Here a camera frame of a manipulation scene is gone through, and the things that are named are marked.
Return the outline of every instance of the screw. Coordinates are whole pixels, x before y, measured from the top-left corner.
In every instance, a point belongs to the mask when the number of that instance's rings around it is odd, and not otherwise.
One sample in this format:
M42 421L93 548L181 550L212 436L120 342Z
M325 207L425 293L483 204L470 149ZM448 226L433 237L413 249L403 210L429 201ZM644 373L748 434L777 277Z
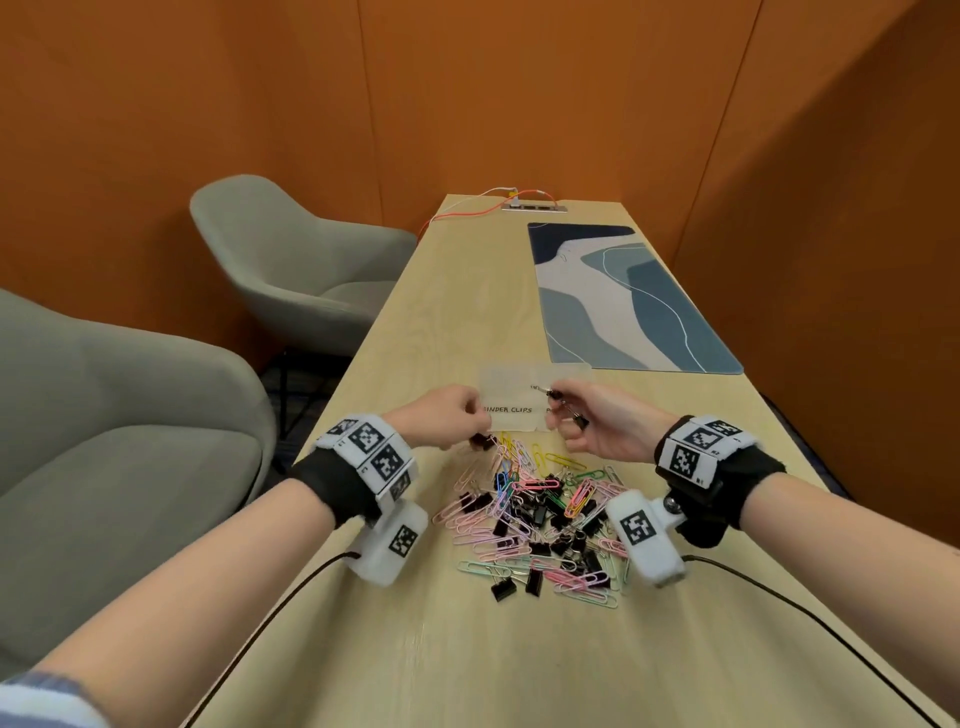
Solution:
M674 516L679 516L684 509L680 507L680 503L673 496L664 496L663 497L663 509L667 513L672 513Z

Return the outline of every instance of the table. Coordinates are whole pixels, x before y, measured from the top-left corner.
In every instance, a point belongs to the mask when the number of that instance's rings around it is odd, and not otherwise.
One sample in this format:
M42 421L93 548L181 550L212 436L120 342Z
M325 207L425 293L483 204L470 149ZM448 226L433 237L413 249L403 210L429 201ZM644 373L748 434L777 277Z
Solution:
M459 196L444 200L448 206ZM483 209L485 197L462 211ZM622 205L563 201L566 215L496 211L435 222L315 430L348 412L383 412L448 382L476 383L488 362L549 360L528 222L629 225ZM595 372L677 413L713 413L756 433L791 473L820 483L746 376ZM519 435L562 451L554 433ZM436 513L462 471L456 449L418 452L407 497ZM628 485L662 495L650 466L618 466ZM348 546L336 532L311 563ZM681 552L691 549L677 539ZM807 617L704 564L662 590L637 580L618 609L549 593L496 603L490 581L455 564L468 547L431 528L394 586L341 566L276 618L198 725L920 726L921 720ZM943 725L946 715L852 635L746 536L709 555L823 616Z

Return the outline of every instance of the forearm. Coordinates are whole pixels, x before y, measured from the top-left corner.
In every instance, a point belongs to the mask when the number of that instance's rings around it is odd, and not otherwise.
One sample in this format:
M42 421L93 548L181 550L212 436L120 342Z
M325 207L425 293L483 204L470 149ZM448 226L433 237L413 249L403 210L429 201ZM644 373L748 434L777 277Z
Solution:
M81 683L114 726L179 725L334 527L286 480L135 584L37 669Z
M945 710L960 715L960 551L785 474L743 530Z

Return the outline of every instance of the gray chair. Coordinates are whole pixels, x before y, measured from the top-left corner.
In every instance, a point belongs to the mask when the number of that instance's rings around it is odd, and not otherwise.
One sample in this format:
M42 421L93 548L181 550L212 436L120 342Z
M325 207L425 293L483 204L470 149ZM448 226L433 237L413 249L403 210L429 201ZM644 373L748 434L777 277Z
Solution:
M0 678L259 491L276 422L239 356L0 290Z
M356 353L417 244L407 231L316 217L256 175L208 184L190 214L260 323L322 354Z

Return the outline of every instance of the person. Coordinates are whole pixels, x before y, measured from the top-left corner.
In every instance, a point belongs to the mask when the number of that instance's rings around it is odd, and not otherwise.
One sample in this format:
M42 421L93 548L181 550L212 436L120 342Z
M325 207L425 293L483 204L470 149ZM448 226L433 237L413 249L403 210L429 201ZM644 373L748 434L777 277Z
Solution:
M553 389L589 420L581 429L550 401L547 425L574 453L653 463L680 419L602 384L569 379ZM383 420L413 448L449 448L491 425L476 390L461 385ZM0 725L179 725L343 507L331 509L295 477L279 483L117 597L33 671L0 686ZM737 512L725 508L728 522L901 674L960 714L960 551L786 473L760 480Z

